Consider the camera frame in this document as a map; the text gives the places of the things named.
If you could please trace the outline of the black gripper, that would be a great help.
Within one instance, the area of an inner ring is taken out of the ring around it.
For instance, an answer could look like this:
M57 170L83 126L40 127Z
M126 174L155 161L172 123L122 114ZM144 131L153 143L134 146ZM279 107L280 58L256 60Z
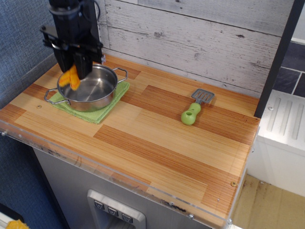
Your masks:
M83 0L50 0L49 12L54 25L42 25L43 43L53 48L55 58L62 72L73 64L80 80L92 71L92 54L87 50L83 38L90 25L83 16Z

